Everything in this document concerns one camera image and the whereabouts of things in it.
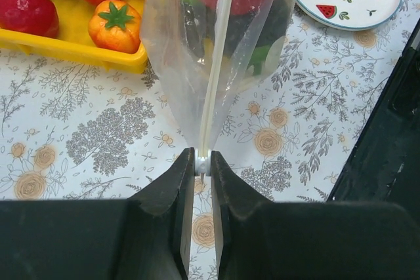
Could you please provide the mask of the clear zip top bag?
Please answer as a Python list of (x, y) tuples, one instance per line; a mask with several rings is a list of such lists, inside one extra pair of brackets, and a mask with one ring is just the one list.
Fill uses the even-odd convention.
[[(273, 74), (280, 59), (285, 35), (268, 47), (242, 39), (231, 57), (224, 55), (232, 0), (218, 0), (215, 9), (215, 41), (205, 41), (205, 56), (198, 58), (184, 43), (184, 13), (181, 3), (200, 0), (146, 0), (141, 39), (159, 78), (171, 112), (189, 147), (194, 149), (195, 172), (210, 173), (211, 152), (237, 93)], [(259, 9), (264, 17), (273, 0)], [(295, 0), (290, 6), (287, 27)]]

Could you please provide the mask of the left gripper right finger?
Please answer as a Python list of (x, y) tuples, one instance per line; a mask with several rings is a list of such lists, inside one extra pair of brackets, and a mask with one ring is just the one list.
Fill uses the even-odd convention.
[(211, 154), (219, 279), (418, 279), (419, 226), (386, 202), (274, 202)]

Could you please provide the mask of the dark fake plum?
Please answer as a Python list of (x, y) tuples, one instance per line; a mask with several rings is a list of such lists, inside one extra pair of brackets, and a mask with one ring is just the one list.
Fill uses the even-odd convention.
[[(194, 5), (183, 2), (181, 8), (184, 13), (184, 43), (197, 56), (205, 56), (205, 41), (215, 41), (216, 12), (203, 3)], [(250, 36), (248, 43), (256, 43), (256, 47), (268, 47), (285, 35), (289, 19), (290, 6), (286, 0), (273, 0), (266, 17), (262, 12), (248, 12), (231, 15), (224, 45), (224, 55), (231, 57), (238, 45), (246, 36)]]

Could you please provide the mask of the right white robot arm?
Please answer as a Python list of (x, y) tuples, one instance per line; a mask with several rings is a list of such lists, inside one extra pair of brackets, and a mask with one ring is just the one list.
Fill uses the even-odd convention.
[(388, 201), (419, 214), (418, 26), (328, 199)]

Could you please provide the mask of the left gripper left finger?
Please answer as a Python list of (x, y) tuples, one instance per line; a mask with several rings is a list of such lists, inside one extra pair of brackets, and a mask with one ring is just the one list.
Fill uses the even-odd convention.
[(194, 150), (126, 199), (3, 201), (2, 279), (186, 279)]

